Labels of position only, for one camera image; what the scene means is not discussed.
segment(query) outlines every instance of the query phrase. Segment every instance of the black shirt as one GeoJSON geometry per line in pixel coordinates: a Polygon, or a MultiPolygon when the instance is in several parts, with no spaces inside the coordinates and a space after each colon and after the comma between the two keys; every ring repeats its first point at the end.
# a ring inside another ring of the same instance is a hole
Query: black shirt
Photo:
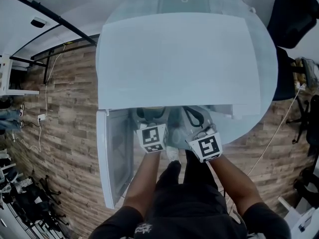
{"type": "Polygon", "coordinates": [[[122,207],[90,239],[245,239],[251,233],[291,238],[287,223],[264,203],[251,206],[242,218],[239,224],[228,215],[225,199],[215,188],[179,184],[156,192],[145,221],[136,209],[122,207]]]}

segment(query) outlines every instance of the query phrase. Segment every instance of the wood-grain floor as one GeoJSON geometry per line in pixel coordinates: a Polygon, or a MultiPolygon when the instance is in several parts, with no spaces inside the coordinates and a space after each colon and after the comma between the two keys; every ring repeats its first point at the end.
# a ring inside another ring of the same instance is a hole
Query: wood-grain floor
{"type": "MultiPolygon", "coordinates": [[[[68,45],[67,48],[84,42],[68,45]]],[[[54,58],[50,60],[51,69],[54,58]]],[[[45,114],[44,69],[29,70],[24,89],[40,90],[38,96],[16,97],[17,106],[25,104],[25,121],[37,123],[37,116],[45,114]]],[[[19,140],[12,142],[10,133],[1,141],[7,147],[20,171],[39,179],[46,174],[53,190],[61,191],[58,211],[66,214],[65,219],[74,235],[87,238],[90,232],[114,213],[105,207],[101,188],[96,145],[97,77],[95,71],[95,47],[88,47],[62,54],[56,61],[47,85],[48,116],[41,124],[42,152],[28,150],[19,140]]],[[[273,102],[263,119],[246,135],[224,147],[227,157],[245,173],[254,166],[278,124],[284,117],[289,101],[273,102]]],[[[289,118],[299,117],[297,104],[289,118]]],[[[285,210],[279,204],[279,195],[290,198],[294,195],[293,181],[299,172],[313,163],[307,157],[309,145],[305,135],[298,144],[292,145],[297,127],[283,124],[264,157],[251,173],[263,200],[277,213],[285,210]]],[[[39,129],[34,126],[23,128],[17,135],[29,146],[38,146],[39,129]]],[[[135,154],[135,169],[142,159],[140,150],[135,154]]],[[[181,151],[182,172],[186,158],[181,151]]],[[[159,174],[166,168],[168,160],[163,153],[159,174]]]]}

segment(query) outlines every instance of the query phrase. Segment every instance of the jeans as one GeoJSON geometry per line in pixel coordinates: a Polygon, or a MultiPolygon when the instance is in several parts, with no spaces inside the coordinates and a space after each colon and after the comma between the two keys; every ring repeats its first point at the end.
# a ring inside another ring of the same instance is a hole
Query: jeans
{"type": "MultiPolygon", "coordinates": [[[[187,165],[185,170],[184,182],[187,184],[208,184],[218,189],[214,177],[206,163],[200,163],[195,154],[190,150],[185,150],[187,165]]],[[[156,183],[156,190],[161,190],[178,184],[178,176],[181,164],[179,161],[171,162],[167,169],[159,177],[156,183]]]]}
{"type": "Polygon", "coordinates": [[[0,130],[20,129],[20,110],[0,110],[0,130]]]}

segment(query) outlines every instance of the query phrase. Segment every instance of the white table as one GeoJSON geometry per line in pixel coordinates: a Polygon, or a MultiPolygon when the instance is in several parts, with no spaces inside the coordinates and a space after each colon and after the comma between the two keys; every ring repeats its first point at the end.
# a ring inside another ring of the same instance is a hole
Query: white table
{"type": "MultiPolygon", "coordinates": [[[[162,13],[160,11],[161,0],[129,0],[121,4],[108,18],[107,23],[122,19],[162,13]]],[[[260,114],[242,116],[240,119],[226,117],[222,113],[210,112],[213,122],[221,136],[222,144],[230,143],[249,132],[264,116],[273,99],[278,76],[278,62],[276,49],[268,31],[254,10],[242,0],[207,0],[205,12],[226,14],[242,17],[246,20],[257,60],[260,83],[260,114]]],[[[185,12],[186,9],[172,7],[171,12],[185,12]]],[[[191,11],[204,12],[203,8],[191,8],[191,11]]],[[[238,70],[245,65],[238,65],[238,70]]],[[[173,138],[182,136],[178,130],[169,132],[173,138]]],[[[179,148],[187,148],[187,144],[177,145],[179,148]]]]}

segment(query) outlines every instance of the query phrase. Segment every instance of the cable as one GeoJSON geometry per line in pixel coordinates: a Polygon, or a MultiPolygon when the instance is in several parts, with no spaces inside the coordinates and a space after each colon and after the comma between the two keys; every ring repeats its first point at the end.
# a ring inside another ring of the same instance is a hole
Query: cable
{"type": "MultiPolygon", "coordinates": [[[[47,92],[47,87],[48,87],[47,83],[49,82],[49,79],[50,79],[50,77],[51,77],[53,68],[54,68],[54,66],[55,66],[55,62],[56,62],[56,60],[57,60],[60,56],[61,56],[61,53],[60,53],[60,54],[57,56],[57,58],[54,60],[54,63],[53,63],[51,72],[50,72],[50,74],[49,74],[49,78],[48,78],[48,80],[47,80],[46,83],[45,83],[45,109],[46,109],[46,114],[45,114],[45,116],[46,116],[46,117],[47,117],[47,115],[48,115],[48,104],[47,104],[47,98],[46,98],[46,92],[47,92]]],[[[19,139],[19,141],[22,142],[22,143],[24,143],[25,147],[26,147],[27,149],[29,149],[29,150],[31,150],[32,148],[36,148],[39,152],[42,152],[41,143],[40,143],[41,133],[42,133],[42,128],[41,128],[41,125],[40,125],[40,119],[38,119],[38,124],[39,124],[39,126],[37,126],[36,124],[34,124],[34,123],[32,123],[32,122],[28,123],[27,125],[30,125],[30,124],[33,124],[33,125],[35,125],[36,127],[39,127],[39,128],[40,128],[40,134],[39,134],[39,140],[38,140],[38,142],[39,142],[39,148],[40,148],[40,149],[39,149],[37,146],[35,146],[35,145],[33,145],[33,146],[31,146],[31,147],[28,147],[28,144],[27,144],[23,139],[20,139],[19,137],[16,137],[15,139],[19,139]]]]}
{"type": "Polygon", "coordinates": [[[42,129],[41,129],[41,126],[40,126],[40,120],[38,120],[38,123],[39,123],[39,128],[40,128],[40,134],[39,134],[39,147],[40,149],[38,149],[37,146],[33,145],[31,147],[28,147],[28,144],[23,140],[23,139],[20,139],[19,137],[16,137],[15,139],[19,139],[20,142],[24,143],[24,146],[27,148],[27,149],[32,149],[32,148],[36,148],[39,152],[42,152],[42,149],[41,149],[41,143],[40,143],[40,138],[41,138],[41,133],[42,133],[42,129]]]}
{"type": "MultiPolygon", "coordinates": [[[[282,125],[283,122],[286,120],[286,117],[288,116],[289,111],[290,111],[291,107],[293,106],[293,104],[294,104],[294,102],[295,102],[295,100],[296,100],[296,98],[297,98],[297,96],[298,96],[298,94],[299,94],[299,92],[300,92],[300,89],[303,88],[303,87],[305,87],[305,86],[306,86],[305,84],[302,84],[302,85],[299,87],[298,92],[297,92],[297,94],[295,95],[295,98],[293,99],[293,101],[291,102],[291,104],[290,104],[290,106],[289,106],[289,108],[288,108],[288,111],[287,111],[286,115],[284,116],[284,118],[283,118],[282,121],[280,122],[280,124],[279,124],[279,126],[278,126],[276,132],[275,132],[274,135],[273,135],[273,137],[272,137],[272,138],[270,139],[270,141],[268,142],[268,144],[267,144],[265,150],[264,150],[263,153],[260,155],[260,157],[258,158],[257,162],[254,164],[253,168],[250,169],[250,171],[249,171],[249,173],[247,174],[247,176],[249,176],[249,175],[251,174],[251,172],[254,170],[254,168],[256,167],[256,165],[258,164],[258,162],[262,159],[262,157],[263,157],[264,154],[266,153],[268,147],[270,146],[271,142],[272,142],[273,139],[275,138],[275,136],[276,136],[277,132],[279,131],[281,125],[282,125]]],[[[234,204],[235,204],[235,203],[232,204],[229,213],[231,213],[234,204]]]]}
{"type": "Polygon", "coordinates": [[[48,116],[48,103],[47,103],[47,99],[46,99],[46,91],[47,91],[47,88],[48,88],[48,82],[49,82],[49,80],[50,80],[50,77],[51,77],[53,68],[54,68],[54,66],[55,66],[55,62],[57,61],[57,59],[58,59],[60,56],[61,56],[61,53],[60,53],[60,54],[56,57],[56,59],[54,60],[54,63],[53,63],[51,72],[50,72],[50,74],[49,74],[49,78],[48,78],[48,80],[47,80],[46,83],[45,83],[45,109],[46,109],[45,116],[46,116],[46,117],[48,116]]]}
{"type": "Polygon", "coordinates": [[[35,125],[36,127],[40,127],[39,125],[36,125],[36,124],[34,124],[33,122],[29,122],[27,125],[25,125],[25,126],[29,126],[30,124],[33,124],[33,125],[35,125]]]}

